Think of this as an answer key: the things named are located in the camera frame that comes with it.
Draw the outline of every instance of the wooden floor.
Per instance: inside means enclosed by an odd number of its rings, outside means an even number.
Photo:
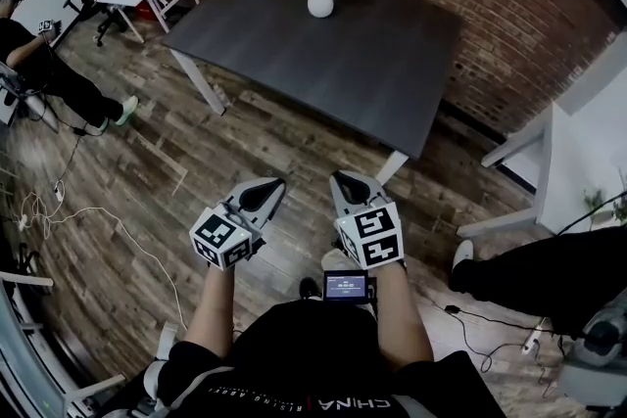
[[[298,296],[299,280],[320,278],[319,261],[335,239],[328,176],[338,168],[376,173],[389,150],[357,133],[222,70],[204,68],[231,105],[213,115],[200,94],[159,44],[155,26],[140,23],[145,45],[132,34],[112,33],[98,49],[95,23],[80,24],[60,49],[77,71],[112,97],[139,97],[136,116],[125,127],[112,125],[100,138],[85,137],[65,176],[66,201],[58,216],[86,207],[117,215],[128,232],[163,262],[189,322],[201,291],[206,264],[194,254],[188,229],[204,207],[213,207],[235,183],[258,176],[281,176],[288,190],[274,220],[265,228],[267,246],[237,268],[235,327],[246,329],[272,305]],[[60,102],[58,114],[82,122]],[[55,181],[64,171],[75,136],[52,133],[26,119],[12,127],[5,150],[20,174],[12,208],[34,190],[48,209],[56,205]],[[439,114],[420,161],[409,162],[386,186],[404,225],[405,249],[415,300],[437,358],[465,349],[461,326],[439,309],[447,304],[483,315],[534,325],[537,319],[490,303],[476,302],[447,287],[461,224],[528,208],[531,198],[480,159],[494,144],[449,116]],[[18,239],[40,250],[40,273],[55,280],[46,311],[56,330],[87,358],[99,378],[121,372],[131,377],[156,353],[165,321],[177,321],[172,287],[151,258],[143,255],[121,227],[102,212],[86,211],[52,228],[43,239],[35,223]],[[475,240],[488,257],[541,238],[540,232],[508,233]],[[529,277],[529,287],[539,287]],[[502,343],[522,343],[526,333],[466,318],[468,341],[487,352]],[[472,355],[479,364],[482,357]],[[542,338],[539,360],[552,370],[559,363],[556,340]],[[485,381],[510,417],[583,416],[575,401],[553,388],[543,398],[541,374],[533,357],[519,348],[500,350]]]

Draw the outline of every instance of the dark gray table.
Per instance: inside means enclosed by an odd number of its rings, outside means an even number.
[[[214,110],[198,58],[343,122],[397,151],[377,179],[419,157],[444,93],[460,19],[424,0],[204,0],[165,37]]]

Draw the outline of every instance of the white cable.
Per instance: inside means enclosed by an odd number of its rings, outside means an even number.
[[[178,299],[178,290],[176,289],[176,285],[174,284],[174,281],[172,281],[171,277],[169,276],[168,272],[166,271],[166,268],[161,263],[161,260],[158,259],[156,256],[151,255],[146,250],[144,250],[139,245],[139,243],[128,233],[128,230],[126,230],[126,227],[122,223],[121,219],[119,219],[114,214],[111,214],[110,212],[108,212],[104,208],[83,208],[81,210],[78,210],[74,214],[71,214],[70,216],[66,216],[63,219],[58,219],[58,220],[52,219],[52,217],[59,211],[59,209],[61,208],[61,205],[63,204],[63,202],[64,202],[64,200],[66,198],[66,186],[65,186],[64,182],[62,180],[59,180],[57,182],[57,184],[55,185],[55,187],[59,188],[59,189],[61,189],[61,187],[63,187],[63,194],[61,195],[61,201],[59,202],[59,205],[57,206],[57,208],[54,210],[54,212],[52,214],[48,215],[48,209],[46,208],[46,205],[44,204],[44,202],[41,199],[41,197],[39,197],[34,192],[30,192],[24,198],[24,200],[22,201],[21,216],[15,222],[16,223],[20,223],[20,221],[22,221],[22,219],[25,216],[27,218],[27,215],[24,213],[24,205],[25,205],[26,201],[28,199],[30,199],[31,197],[33,197],[33,196],[34,196],[35,200],[33,201],[32,205],[30,206],[30,209],[32,211],[32,217],[30,219],[30,222],[27,222],[26,224],[21,225],[21,226],[23,228],[30,228],[32,226],[32,224],[34,223],[35,219],[41,219],[43,221],[43,238],[44,238],[45,241],[47,241],[48,238],[50,237],[50,232],[51,232],[51,229],[52,229],[52,225],[58,225],[60,223],[65,223],[69,219],[72,219],[72,218],[78,216],[79,214],[81,214],[82,212],[85,212],[85,211],[88,211],[88,210],[100,210],[100,211],[104,212],[105,214],[107,214],[109,217],[113,218],[117,223],[120,224],[121,229],[124,231],[126,236],[132,241],[132,243],[135,246],[137,246],[139,251],[141,251],[144,255],[147,255],[147,256],[151,257],[153,260],[155,260],[159,264],[161,269],[164,271],[164,273],[166,274],[166,277],[168,277],[168,280],[169,280],[169,282],[172,285],[172,288],[174,289],[174,298],[176,299],[176,308],[178,309],[178,316],[180,318],[180,323],[185,328],[185,330],[187,330],[187,325],[185,324],[185,320],[183,319],[183,310],[182,310],[182,308],[180,306],[180,301]]]

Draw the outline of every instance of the sneaker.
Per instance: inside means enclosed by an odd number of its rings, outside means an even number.
[[[322,298],[322,291],[311,277],[305,277],[305,279],[301,281],[299,292],[301,294],[301,300],[307,300],[311,297]]]
[[[137,99],[137,96],[131,96],[124,103],[122,103],[121,117],[116,120],[116,125],[125,125],[128,118],[132,116],[135,109],[137,109],[138,103],[139,100]]]
[[[474,259],[474,247],[472,241],[463,241],[458,246],[458,250],[455,251],[455,257],[453,258],[453,270],[465,259]]]
[[[100,127],[98,127],[98,130],[100,132],[105,132],[105,129],[107,129],[107,127],[109,127],[109,119],[105,117],[104,122],[102,123]]]

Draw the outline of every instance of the hand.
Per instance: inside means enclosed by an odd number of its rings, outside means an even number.
[[[57,27],[53,24],[52,28],[48,31],[44,31],[41,36],[43,37],[44,41],[48,43],[52,42],[59,36],[59,33],[57,32]]]

